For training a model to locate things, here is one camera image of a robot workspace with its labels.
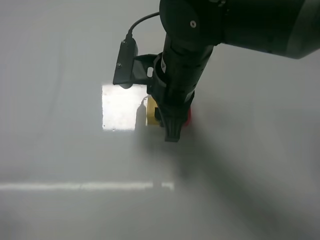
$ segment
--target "yellow object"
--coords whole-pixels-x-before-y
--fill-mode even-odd
[[[148,96],[146,104],[146,121],[148,125],[159,125],[159,122],[155,118],[155,110],[158,107],[156,101],[152,96]]]

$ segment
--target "screw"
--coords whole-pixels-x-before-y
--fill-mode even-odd
[[[192,20],[192,21],[190,22],[190,26],[194,29],[194,28],[197,26],[196,21]]]

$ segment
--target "white surface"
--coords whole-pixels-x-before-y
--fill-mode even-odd
[[[308,240],[320,226],[320,52],[220,45],[178,144],[112,86],[147,0],[0,2],[3,240]],[[159,53],[159,19],[134,31]]]

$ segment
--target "black cable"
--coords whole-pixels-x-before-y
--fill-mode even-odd
[[[132,32],[133,32],[134,28],[135,28],[138,24],[142,23],[143,21],[145,21],[145,20],[147,20],[147,19],[151,19],[151,18],[156,17],[156,16],[159,16],[159,15],[160,15],[160,12],[155,12],[155,13],[153,13],[153,14],[150,14],[150,15],[148,15],[148,16],[145,16],[145,17],[139,19],[138,21],[136,21],[136,22],[130,27],[127,36],[131,36],[131,37],[132,37]]]

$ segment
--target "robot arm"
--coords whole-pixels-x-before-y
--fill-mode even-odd
[[[159,15],[166,31],[163,52],[137,56],[134,24],[121,43],[113,84],[147,85],[170,142],[180,138],[214,46],[296,59],[320,48],[320,0],[161,0]]]

